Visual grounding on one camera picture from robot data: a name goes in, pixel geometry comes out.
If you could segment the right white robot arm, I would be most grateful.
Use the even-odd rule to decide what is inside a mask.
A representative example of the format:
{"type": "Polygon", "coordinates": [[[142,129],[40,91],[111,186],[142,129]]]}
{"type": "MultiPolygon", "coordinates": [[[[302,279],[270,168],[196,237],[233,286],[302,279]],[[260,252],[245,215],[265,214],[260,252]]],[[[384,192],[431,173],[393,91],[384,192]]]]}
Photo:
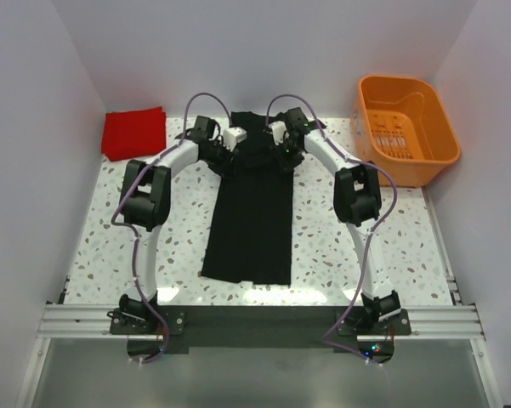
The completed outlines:
{"type": "Polygon", "coordinates": [[[395,208],[398,193],[393,192],[388,211],[381,214],[379,167],[350,154],[301,109],[288,110],[282,119],[266,125],[284,170],[292,171],[308,153],[334,177],[332,207],[338,221],[348,228],[361,267],[354,299],[359,298],[362,307],[350,306],[346,311],[355,311],[366,329],[395,317],[401,310],[400,298],[389,278],[376,229],[395,208]]]}

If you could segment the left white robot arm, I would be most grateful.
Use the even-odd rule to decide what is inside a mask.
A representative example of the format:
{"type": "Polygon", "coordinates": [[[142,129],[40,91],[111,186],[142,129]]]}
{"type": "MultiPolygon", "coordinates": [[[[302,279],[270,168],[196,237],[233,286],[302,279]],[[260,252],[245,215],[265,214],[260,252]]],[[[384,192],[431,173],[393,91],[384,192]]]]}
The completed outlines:
{"type": "Polygon", "coordinates": [[[156,310],[156,250],[162,226],[171,212],[173,178],[198,161],[221,176],[231,174],[238,145],[246,139],[247,132],[240,127],[220,130],[214,119],[198,116],[194,127],[186,129],[165,150],[127,163],[111,223],[133,232],[133,287],[120,297],[115,324],[147,333],[167,327],[156,310]]]}

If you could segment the black t-shirt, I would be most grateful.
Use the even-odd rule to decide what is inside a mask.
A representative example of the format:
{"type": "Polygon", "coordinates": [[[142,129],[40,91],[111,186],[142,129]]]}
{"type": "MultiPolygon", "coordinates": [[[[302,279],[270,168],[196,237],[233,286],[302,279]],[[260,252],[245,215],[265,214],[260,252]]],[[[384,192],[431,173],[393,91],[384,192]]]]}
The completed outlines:
{"type": "Polygon", "coordinates": [[[238,146],[234,175],[220,181],[201,276],[289,286],[293,173],[281,169],[263,116],[234,111],[231,120],[247,139],[238,146]]]}

